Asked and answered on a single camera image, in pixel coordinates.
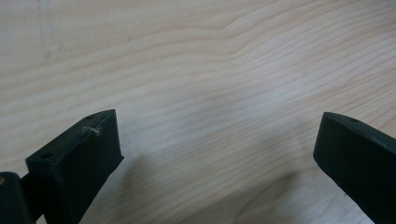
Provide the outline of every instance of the light wood surface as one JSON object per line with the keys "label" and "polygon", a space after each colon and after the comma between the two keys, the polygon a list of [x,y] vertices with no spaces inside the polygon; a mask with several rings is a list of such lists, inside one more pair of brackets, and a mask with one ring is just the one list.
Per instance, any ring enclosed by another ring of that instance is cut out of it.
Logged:
{"label": "light wood surface", "polygon": [[395,137],[395,71],[394,0],[0,1],[0,170],[115,108],[81,223],[371,223],[312,152],[324,111]]}

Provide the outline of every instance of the black plastic part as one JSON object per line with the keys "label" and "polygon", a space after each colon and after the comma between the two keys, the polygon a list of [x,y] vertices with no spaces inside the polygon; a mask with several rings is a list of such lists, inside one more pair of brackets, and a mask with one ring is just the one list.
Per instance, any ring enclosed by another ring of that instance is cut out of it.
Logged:
{"label": "black plastic part", "polygon": [[324,113],[314,158],[375,223],[396,223],[396,140],[356,120]]}
{"label": "black plastic part", "polygon": [[31,224],[18,175],[10,172],[0,173],[0,202],[0,223]]}
{"label": "black plastic part", "polygon": [[78,224],[123,157],[116,111],[82,119],[26,159],[22,180],[0,173],[0,223]]}
{"label": "black plastic part", "polygon": [[88,116],[26,159],[49,224],[77,224],[123,157],[115,110]]}

